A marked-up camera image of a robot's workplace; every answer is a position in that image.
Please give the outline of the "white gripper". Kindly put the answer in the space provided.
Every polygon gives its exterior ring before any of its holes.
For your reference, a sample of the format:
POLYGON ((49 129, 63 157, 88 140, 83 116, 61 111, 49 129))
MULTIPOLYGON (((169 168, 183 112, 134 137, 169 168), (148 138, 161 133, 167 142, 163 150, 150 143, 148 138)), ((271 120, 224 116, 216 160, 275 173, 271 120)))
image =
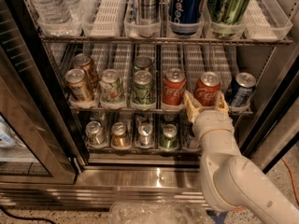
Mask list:
POLYGON ((234 132, 232 120, 227 115, 229 107, 221 91, 218 91, 216 94, 215 108, 217 110, 204 111, 203 106, 189 91, 184 92, 183 101, 188 121, 194 122, 192 131, 197 140, 200 140, 209 132, 234 132))

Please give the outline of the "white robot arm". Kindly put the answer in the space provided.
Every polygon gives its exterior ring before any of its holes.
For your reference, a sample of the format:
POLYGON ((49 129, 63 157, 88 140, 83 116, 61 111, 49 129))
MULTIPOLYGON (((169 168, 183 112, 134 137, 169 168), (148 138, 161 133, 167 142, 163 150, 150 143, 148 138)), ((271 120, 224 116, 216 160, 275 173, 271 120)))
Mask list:
POLYGON ((241 154, 223 94, 217 93, 212 107, 202 106, 189 91, 183 101, 202 150, 200 175, 207 203, 219 212, 246 207, 263 224, 299 224, 299 210, 241 154))

